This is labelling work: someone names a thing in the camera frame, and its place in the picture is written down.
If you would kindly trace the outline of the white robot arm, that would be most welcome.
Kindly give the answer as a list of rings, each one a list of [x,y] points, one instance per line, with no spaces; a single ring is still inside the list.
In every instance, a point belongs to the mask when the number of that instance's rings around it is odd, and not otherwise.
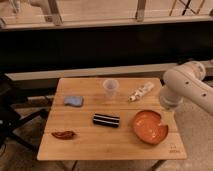
[[[189,99],[213,116],[213,88],[203,82],[206,69],[201,62],[190,61],[175,66],[163,74],[164,86],[159,102],[165,109],[176,108]]]

